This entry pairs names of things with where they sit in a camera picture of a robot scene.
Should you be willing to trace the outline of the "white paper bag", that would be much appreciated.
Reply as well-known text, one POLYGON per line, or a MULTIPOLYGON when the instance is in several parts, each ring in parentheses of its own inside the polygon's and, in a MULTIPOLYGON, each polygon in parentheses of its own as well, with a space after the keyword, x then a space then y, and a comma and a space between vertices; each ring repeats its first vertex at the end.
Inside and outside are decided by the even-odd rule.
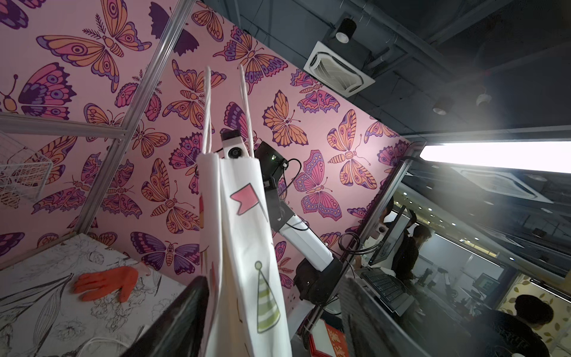
POLYGON ((260 161, 212 150, 211 87, 205 70, 205 126, 198 156, 201 239, 208 244, 209 300, 201 356, 291 356, 260 161))

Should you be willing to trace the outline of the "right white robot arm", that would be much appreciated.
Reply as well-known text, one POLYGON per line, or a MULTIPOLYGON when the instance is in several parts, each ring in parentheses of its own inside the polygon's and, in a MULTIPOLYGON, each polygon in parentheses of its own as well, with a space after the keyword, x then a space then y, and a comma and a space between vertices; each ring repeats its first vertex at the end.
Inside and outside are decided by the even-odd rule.
POLYGON ((300 300, 324 306, 341 276, 342 263, 280 198, 286 191, 279 180, 288 167, 287 160, 264 141, 254 155, 260 161, 272 234, 283 237, 274 247, 281 285, 286 289, 297 288, 300 300), (289 261, 285 256, 288 245, 303 255, 296 269, 285 267, 289 261))

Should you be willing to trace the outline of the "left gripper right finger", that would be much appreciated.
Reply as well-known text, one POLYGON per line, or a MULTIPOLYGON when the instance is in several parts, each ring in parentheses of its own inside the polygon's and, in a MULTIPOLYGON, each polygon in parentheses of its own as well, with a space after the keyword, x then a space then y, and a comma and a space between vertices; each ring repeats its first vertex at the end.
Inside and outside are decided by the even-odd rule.
POLYGON ((363 282, 343 277, 338 284, 338 297, 349 355, 428 355, 377 303, 363 282))

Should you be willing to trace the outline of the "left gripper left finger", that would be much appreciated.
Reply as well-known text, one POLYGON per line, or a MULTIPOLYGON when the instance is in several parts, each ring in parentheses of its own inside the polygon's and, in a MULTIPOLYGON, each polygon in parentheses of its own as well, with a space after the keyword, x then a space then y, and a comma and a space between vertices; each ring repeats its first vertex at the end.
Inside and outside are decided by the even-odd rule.
POLYGON ((208 308, 208 280, 195 278, 122 357, 199 355, 208 308))

